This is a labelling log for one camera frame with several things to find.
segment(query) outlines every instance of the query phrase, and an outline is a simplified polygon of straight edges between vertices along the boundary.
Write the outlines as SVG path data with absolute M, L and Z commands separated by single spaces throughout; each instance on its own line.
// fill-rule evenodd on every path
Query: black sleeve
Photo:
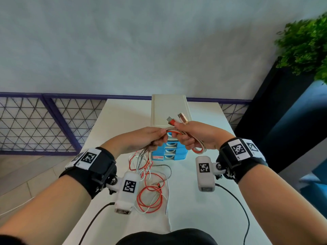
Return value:
M 27 245 L 21 239 L 10 236 L 10 235 L 0 235 L 0 244 L 6 245 Z

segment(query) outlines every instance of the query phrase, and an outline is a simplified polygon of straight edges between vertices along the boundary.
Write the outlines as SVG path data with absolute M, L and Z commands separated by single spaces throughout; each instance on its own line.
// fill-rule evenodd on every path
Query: person's right arm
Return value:
M 220 128 L 191 121 L 175 127 L 204 142 L 208 149 L 220 146 L 235 136 Z M 198 147 L 194 138 L 173 135 L 187 149 Z M 327 220 L 295 189 L 269 167 L 257 165 L 238 183 L 257 222 L 274 245 L 327 244 Z

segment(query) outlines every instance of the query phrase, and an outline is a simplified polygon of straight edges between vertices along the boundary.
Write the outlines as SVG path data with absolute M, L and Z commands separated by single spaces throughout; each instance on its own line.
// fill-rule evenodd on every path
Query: white table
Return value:
M 233 132 L 218 103 L 189 102 L 189 107 L 193 120 Z M 108 99 L 83 149 L 99 146 L 118 134 L 149 126 L 150 117 L 151 101 Z M 217 154 L 217 151 L 209 150 L 204 155 L 209 156 L 214 162 Z M 125 154 L 117 158 L 117 175 L 120 177 L 128 169 L 128 156 Z M 172 231 L 198 228 L 210 234 L 219 245 L 243 244 L 247 229 L 247 219 L 243 209 L 229 193 L 219 187 L 216 187 L 212 193 L 198 190 L 196 157 L 197 155 L 190 151 L 186 160 L 167 163 L 173 170 L 169 180 L 169 219 Z M 247 211 L 251 225 L 246 244 L 271 244 L 246 205 L 237 184 L 225 178 L 218 182 L 235 194 Z M 64 245 L 78 244 L 95 214 L 105 204 L 114 201 L 115 195 L 109 195 L 107 189 L 98 194 Z M 116 244 L 123 236 L 138 231 L 167 233 L 168 222 L 164 209 L 163 205 L 160 211 L 153 214 L 138 214 L 133 211 L 131 215 L 125 216 L 114 213 L 113 207 L 109 206 L 92 224 L 83 244 Z

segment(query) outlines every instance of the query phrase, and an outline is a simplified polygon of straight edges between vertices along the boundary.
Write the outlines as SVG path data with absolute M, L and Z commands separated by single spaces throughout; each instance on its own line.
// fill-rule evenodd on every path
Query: green plant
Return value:
M 277 67 L 290 67 L 294 74 L 315 73 L 327 84 L 327 12 L 317 19 L 285 25 L 275 44 L 281 49 Z

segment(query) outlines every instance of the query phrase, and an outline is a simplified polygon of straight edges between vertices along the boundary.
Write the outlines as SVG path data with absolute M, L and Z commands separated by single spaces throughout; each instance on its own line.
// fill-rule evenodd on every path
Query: label sticker on drawer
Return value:
M 164 158 L 163 156 L 152 156 L 153 160 L 160 160 L 160 159 L 163 159 L 163 158 Z

